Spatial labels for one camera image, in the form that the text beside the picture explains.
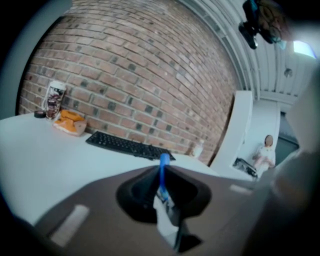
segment blue toothbrush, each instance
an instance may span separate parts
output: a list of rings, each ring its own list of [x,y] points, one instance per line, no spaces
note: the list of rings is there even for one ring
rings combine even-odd
[[[170,164],[170,155],[163,153],[160,156],[160,191],[165,201],[168,200],[169,194],[165,186],[165,165]]]

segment cup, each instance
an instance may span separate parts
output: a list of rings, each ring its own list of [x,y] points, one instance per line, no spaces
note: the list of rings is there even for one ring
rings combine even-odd
[[[54,120],[57,117],[66,89],[66,85],[58,81],[52,81],[48,85],[42,102],[42,109],[45,110],[45,117],[48,120]]]

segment ceiling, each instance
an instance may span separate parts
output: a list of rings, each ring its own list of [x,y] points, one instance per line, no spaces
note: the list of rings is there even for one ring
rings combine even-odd
[[[244,0],[179,0],[195,12],[218,36],[233,62],[239,78],[239,89],[251,90],[256,100],[281,103],[287,112],[308,85],[317,60],[294,52],[287,43],[282,50],[257,36],[258,48],[252,50],[238,31],[246,20]],[[285,70],[292,75],[285,76]]]

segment white desk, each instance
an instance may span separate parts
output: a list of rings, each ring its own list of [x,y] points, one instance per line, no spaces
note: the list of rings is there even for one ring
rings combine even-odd
[[[11,211],[34,225],[52,206],[93,181],[158,165],[85,143],[45,119],[25,114],[0,121],[0,188]],[[174,154],[171,165],[219,176],[202,162]]]

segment camera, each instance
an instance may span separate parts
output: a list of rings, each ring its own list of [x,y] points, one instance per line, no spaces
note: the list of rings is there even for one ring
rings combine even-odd
[[[273,44],[274,41],[272,40],[270,32],[259,26],[259,9],[256,2],[253,0],[247,0],[243,3],[242,8],[244,10],[247,21],[241,22],[238,29],[248,43],[249,47],[253,50],[257,49],[257,34],[260,34],[267,43]]]

